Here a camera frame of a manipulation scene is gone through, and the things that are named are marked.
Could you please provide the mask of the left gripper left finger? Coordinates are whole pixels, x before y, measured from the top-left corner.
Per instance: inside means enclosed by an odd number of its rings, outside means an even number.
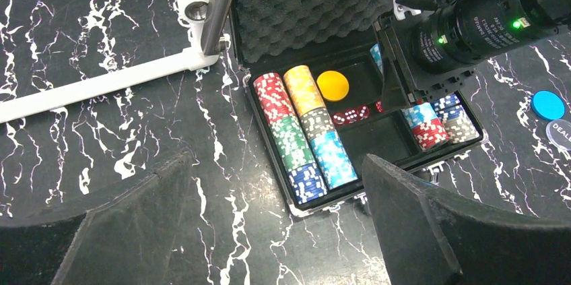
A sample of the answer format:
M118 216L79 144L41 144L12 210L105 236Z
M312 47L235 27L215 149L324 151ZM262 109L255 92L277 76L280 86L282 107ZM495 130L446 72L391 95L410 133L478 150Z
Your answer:
M2 284L164 284L189 153L139 180L1 223Z

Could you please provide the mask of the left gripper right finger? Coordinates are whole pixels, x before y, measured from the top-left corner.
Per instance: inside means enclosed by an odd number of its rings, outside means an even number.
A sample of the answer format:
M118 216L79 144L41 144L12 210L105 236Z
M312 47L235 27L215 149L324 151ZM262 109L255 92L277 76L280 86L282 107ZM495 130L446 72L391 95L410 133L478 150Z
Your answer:
M500 210L367 155L362 179L392 284L569 284L570 223Z

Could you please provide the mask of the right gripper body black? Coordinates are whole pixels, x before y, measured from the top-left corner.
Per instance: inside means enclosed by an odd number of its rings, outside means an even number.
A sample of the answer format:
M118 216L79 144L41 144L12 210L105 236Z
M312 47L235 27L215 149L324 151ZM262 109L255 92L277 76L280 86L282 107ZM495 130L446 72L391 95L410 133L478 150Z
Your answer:
M376 20L373 23L382 59L381 102L386 111L409 108L433 101L463 88L475 75L473 65L447 73L433 73L412 49L412 38L420 20Z

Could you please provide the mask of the blue round chip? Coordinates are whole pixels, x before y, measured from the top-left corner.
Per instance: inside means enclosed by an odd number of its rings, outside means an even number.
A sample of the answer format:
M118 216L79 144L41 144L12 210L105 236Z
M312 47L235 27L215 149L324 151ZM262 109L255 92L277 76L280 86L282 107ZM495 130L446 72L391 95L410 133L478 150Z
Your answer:
M561 119L566 112L562 99L547 90L538 91L533 95L531 108L537 116L548 121Z

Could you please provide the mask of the chip row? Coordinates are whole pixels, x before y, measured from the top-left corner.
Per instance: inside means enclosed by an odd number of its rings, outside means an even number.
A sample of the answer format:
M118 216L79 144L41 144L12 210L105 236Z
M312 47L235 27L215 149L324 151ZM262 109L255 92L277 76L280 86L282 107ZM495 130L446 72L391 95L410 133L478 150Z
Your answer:
M480 133L456 94L449 94L432 101L430 104L444 125L450 143L460 144L480 137Z
M356 181L358 175L309 67L295 66L283 79L327 187L332 190Z
M409 108L391 111L400 116L404 126L411 132L420 150L427 152L450 141L444 124L432 106L425 102Z
M322 174L279 74L263 74L253 86L296 202L305 204L326 195Z

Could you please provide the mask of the chip row far right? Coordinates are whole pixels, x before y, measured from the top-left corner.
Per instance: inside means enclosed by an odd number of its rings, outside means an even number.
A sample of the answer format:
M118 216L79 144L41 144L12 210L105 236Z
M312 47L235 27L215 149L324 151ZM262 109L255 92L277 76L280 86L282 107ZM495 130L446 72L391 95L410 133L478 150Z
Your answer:
M456 94L449 94L432 101L430 104L444 125L450 143L460 144L480 137L480 133Z

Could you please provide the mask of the red dice in case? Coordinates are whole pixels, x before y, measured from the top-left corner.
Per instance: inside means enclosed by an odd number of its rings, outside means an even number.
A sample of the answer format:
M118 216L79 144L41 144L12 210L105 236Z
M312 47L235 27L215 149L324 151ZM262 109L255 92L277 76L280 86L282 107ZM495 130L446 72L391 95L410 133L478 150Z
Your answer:
M381 101L376 101L334 113L331 118L335 126L344 126L369 119L372 115L380 114L383 111Z

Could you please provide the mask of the yellow round chip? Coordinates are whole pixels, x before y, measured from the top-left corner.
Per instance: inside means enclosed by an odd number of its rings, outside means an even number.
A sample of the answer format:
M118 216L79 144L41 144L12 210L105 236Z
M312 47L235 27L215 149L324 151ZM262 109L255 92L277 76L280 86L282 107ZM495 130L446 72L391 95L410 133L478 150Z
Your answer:
M323 98L330 102L341 101L349 94L349 81L338 71L324 71L316 82Z

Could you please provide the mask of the black poker chip case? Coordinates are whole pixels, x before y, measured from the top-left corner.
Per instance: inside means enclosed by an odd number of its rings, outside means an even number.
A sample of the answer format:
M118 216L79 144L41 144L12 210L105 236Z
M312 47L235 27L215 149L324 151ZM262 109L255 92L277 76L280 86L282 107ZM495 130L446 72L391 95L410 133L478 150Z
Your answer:
M232 1L238 64L295 217L363 199L368 154L414 172L483 141L459 92L471 71L400 93L403 30L421 18L393 0Z

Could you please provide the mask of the chip row far left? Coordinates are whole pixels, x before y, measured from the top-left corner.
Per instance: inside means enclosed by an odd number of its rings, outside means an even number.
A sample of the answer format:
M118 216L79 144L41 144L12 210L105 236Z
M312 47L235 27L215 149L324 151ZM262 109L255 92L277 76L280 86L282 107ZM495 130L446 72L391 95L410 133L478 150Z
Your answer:
M253 86L296 202L305 204L326 195L322 174L279 74L263 74Z

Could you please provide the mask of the clear dealer button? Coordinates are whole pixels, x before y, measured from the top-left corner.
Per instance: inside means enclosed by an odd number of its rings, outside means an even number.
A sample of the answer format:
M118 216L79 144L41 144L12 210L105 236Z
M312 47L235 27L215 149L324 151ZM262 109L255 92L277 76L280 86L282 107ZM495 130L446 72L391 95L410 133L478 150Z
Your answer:
M570 122L564 119L550 121L545 129L551 144L560 150L570 151Z

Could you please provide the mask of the metal pole with clamp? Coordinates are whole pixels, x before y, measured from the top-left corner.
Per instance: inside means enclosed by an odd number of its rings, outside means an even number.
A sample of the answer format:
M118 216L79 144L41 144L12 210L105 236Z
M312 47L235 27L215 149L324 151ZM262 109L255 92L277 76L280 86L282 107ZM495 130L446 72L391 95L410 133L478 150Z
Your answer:
M219 51L219 40L232 0L209 0L201 37L201 48L205 56Z

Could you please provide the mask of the white PVC pipe frame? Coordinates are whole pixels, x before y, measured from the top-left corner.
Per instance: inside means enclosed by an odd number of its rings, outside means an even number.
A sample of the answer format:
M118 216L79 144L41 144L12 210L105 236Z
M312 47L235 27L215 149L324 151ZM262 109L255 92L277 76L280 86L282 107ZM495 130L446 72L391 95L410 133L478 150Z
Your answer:
M187 30L189 47L180 53L132 67L118 67L106 20L124 16L121 0L92 0L84 28L101 29L104 40L100 66L105 73L87 77L70 84L55 87L45 81L45 88L27 96L13 95L1 101L1 122L7 123L46 111L55 111L69 104L81 102L107 93L116 92L184 70L195 71L214 65L219 59L217 46L224 26L226 13L220 11L222 0L176 0L180 25Z

